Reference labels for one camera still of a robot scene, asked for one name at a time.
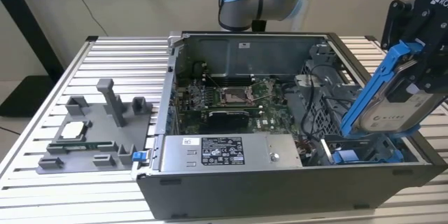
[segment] white sticker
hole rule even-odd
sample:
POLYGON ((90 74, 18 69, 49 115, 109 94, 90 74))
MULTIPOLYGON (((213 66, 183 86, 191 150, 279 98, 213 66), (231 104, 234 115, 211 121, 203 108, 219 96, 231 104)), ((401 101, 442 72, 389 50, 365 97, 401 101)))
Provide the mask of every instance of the white sticker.
POLYGON ((199 138, 189 138, 189 137, 183 137, 182 140, 182 145, 198 145, 198 140, 199 138))
POLYGON ((250 43, 239 43, 238 48, 250 48, 250 43))

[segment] screw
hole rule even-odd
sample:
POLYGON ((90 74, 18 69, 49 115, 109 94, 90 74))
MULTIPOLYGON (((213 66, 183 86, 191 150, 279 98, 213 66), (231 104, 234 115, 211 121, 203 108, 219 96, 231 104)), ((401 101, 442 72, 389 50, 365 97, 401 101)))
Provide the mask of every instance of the screw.
POLYGON ((271 161, 271 162, 277 162, 278 159, 279 159, 278 154, 275 154, 275 153, 270 153, 270 161, 271 161))

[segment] motherboard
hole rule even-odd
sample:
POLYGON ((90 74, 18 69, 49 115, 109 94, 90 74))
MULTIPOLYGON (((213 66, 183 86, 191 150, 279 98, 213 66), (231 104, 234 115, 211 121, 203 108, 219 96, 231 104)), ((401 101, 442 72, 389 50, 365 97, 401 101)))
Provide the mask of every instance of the motherboard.
POLYGON ((206 79, 190 80, 185 87, 177 88, 179 133, 270 132, 297 137, 294 117, 283 98, 290 84, 275 78, 222 82, 206 76, 206 79))

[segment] blue latch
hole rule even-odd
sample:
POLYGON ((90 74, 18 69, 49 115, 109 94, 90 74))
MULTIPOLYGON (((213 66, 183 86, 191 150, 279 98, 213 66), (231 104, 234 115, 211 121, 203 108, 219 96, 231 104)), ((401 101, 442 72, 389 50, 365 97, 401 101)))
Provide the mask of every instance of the blue latch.
POLYGON ((358 161, 358 157, 353 150, 335 151, 331 156, 335 164, 358 161))
POLYGON ((137 161, 137 162, 143 162, 146 161, 146 151, 142 152, 134 152, 131 154, 131 161, 137 161))

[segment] black stand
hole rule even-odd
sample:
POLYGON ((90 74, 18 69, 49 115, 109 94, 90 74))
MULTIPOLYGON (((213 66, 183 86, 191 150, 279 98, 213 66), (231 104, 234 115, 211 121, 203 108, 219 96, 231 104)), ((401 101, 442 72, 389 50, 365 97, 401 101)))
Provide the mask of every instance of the black stand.
POLYGON ((47 76, 25 77, 0 105, 0 116, 29 117, 35 113, 51 87, 63 73, 63 68, 49 46, 46 37, 39 29, 25 0, 1 0, 1 3, 47 73, 47 76))

